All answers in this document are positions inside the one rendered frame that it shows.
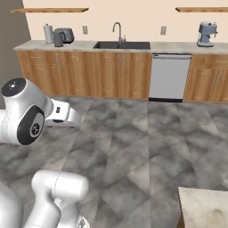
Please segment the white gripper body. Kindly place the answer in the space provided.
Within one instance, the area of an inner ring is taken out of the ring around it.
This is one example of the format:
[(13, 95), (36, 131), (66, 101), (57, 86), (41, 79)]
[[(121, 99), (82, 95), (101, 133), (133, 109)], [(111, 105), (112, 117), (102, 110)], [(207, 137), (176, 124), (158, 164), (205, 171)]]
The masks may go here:
[(80, 116), (69, 105), (57, 105), (45, 119), (45, 125), (78, 127), (80, 125)]

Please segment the silver dishwasher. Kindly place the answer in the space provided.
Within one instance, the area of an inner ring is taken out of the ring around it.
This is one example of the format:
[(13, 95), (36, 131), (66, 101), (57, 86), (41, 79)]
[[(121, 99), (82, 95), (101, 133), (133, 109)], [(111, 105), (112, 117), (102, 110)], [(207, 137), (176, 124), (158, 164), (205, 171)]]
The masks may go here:
[(190, 53), (154, 53), (149, 98), (181, 102), (190, 62)]

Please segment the long wooden cupboard run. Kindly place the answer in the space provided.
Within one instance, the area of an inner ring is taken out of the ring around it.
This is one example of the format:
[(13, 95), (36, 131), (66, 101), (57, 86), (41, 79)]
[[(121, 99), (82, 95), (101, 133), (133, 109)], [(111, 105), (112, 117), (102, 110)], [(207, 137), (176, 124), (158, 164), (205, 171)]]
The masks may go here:
[(149, 98), (151, 53), (23, 50), (17, 55), (22, 76), (45, 94)]

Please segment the dark grey kettle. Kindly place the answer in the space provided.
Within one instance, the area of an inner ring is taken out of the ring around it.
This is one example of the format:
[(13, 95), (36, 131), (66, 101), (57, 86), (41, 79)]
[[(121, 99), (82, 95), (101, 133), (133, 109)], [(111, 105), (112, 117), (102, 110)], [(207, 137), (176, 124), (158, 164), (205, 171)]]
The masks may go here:
[(63, 47), (63, 34), (61, 32), (53, 32), (53, 43), (55, 47)]

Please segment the dark grey toaster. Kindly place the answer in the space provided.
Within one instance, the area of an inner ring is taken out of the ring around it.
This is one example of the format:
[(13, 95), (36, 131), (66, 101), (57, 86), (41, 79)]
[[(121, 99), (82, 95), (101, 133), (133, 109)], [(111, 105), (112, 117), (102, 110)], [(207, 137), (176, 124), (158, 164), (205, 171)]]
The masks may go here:
[(64, 44), (71, 44), (75, 38), (71, 28), (56, 28), (55, 32), (60, 32)]

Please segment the white paper towel roll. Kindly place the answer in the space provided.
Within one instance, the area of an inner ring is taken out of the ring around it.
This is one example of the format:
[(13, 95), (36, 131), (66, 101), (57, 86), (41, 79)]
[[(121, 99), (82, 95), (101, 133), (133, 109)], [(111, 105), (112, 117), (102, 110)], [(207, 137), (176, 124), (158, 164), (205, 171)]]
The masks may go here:
[(47, 44), (53, 43), (53, 27), (49, 24), (44, 25), (45, 41)]

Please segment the dark sink basin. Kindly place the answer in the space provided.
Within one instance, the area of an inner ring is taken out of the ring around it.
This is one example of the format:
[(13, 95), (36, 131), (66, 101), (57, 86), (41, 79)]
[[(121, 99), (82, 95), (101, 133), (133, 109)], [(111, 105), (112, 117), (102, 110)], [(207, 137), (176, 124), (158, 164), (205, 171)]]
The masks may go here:
[(149, 42), (118, 42), (118, 41), (98, 41), (94, 49), (132, 49), (132, 50), (150, 50)]

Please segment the grey curved tap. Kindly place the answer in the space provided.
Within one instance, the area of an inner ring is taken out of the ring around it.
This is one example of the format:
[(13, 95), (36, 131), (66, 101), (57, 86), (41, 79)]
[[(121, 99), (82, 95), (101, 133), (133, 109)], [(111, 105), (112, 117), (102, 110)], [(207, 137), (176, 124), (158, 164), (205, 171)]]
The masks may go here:
[(118, 22), (118, 21), (116, 21), (116, 22), (113, 24), (112, 32), (113, 32), (113, 33), (115, 32), (116, 26), (118, 26), (118, 42), (121, 44), (121, 43), (123, 43), (123, 42), (126, 41), (126, 36), (122, 36), (121, 24), (120, 24), (120, 22)]

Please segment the short wooden cupboard run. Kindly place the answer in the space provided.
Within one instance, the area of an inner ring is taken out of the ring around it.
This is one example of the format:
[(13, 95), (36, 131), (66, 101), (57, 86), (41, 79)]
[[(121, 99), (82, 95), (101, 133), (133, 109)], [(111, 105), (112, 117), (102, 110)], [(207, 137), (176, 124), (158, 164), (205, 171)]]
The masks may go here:
[(228, 103), (228, 54), (191, 57), (183, 100)]

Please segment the blue-grey coffee machine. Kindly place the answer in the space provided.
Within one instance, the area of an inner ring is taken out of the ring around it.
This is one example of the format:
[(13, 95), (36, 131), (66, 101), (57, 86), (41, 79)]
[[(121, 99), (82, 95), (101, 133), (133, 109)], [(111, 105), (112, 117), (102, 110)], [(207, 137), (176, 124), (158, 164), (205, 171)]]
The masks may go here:
[(215, 44), (210, 42), (210, 36), (217, 34), (217, 25), (215, 22), (202, 21), (199, 25), (198, 47), (213, 47)]

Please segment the wooden wall shelf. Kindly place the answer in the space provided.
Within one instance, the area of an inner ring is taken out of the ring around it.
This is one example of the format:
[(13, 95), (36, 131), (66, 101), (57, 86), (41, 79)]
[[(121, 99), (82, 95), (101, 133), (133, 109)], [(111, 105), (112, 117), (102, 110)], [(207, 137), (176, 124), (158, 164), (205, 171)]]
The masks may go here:
[(178, 12), (228, 13), (228, 7), (176, 7)]
[(21, 9), (14, 9), (11, 10), (11, 13), (29, 13), (29, 12), (35, 12), (35, 13), (43, 13), (43, 12), (87, 12), (89, 10), (88, 7), (86, 8), (21, 8)]

